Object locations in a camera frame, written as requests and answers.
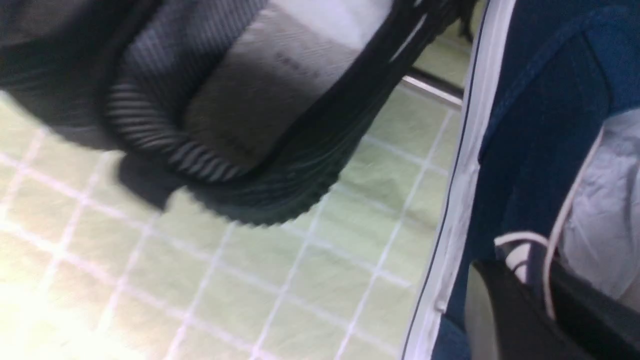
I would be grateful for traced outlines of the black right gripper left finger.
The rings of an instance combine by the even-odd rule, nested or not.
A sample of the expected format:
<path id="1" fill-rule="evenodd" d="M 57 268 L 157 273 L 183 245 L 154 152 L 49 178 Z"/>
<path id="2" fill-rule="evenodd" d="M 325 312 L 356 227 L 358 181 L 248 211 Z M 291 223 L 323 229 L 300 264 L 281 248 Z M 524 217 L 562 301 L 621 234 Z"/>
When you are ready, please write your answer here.
<path id="1" fill-rule="evenodd" d="M 465 328 L 473 360 L 593 358 L 542 312 L 498 260 L 476 260 L 469 267 Z"/>

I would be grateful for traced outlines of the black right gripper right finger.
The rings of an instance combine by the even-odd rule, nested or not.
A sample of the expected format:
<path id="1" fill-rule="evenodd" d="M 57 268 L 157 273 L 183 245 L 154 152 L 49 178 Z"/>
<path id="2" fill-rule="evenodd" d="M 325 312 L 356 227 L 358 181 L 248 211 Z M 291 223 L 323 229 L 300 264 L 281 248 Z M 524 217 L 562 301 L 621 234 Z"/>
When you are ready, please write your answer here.
<path id="1" fill-rule="evenodd" d="M 550 268 L 558 326 L 597 360 L 640 358 L 640 315 L 579 278 L 562 264 Z"/>

